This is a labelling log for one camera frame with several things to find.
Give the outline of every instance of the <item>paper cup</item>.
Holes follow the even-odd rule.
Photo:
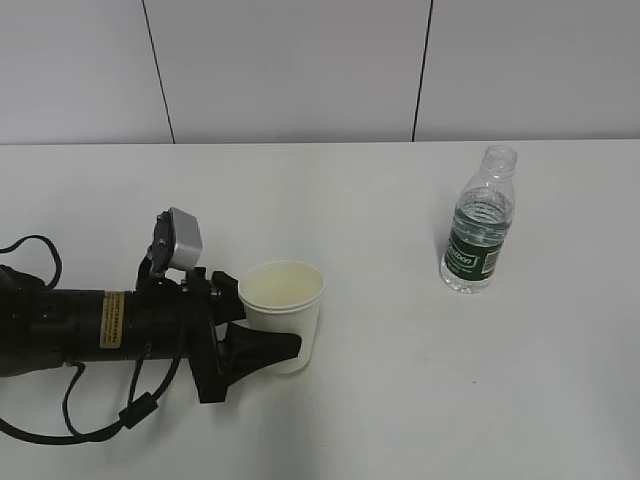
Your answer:
[[[240,279],[238,294],[251,328],[302,338],[297,358],[271,365],[269,371],[292,373],[309,362],[323,291],[322,274],[302,262],[265,263]]]

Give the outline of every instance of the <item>plastic bottle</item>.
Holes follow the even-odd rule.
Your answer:
[[[453,290],[477,293],[491,282],[502,243],[513,220],[511,177],[518,155],[510,147],[492,146],[480,171],[464,187],[456,204],[440,275]]]

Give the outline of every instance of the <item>bottle label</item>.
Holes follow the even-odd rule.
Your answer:
[[[490,247],[467,243],[451,230],[444,262],[451,273],[463,280],[486,280],[493,274],[501,248],[502,243]]]

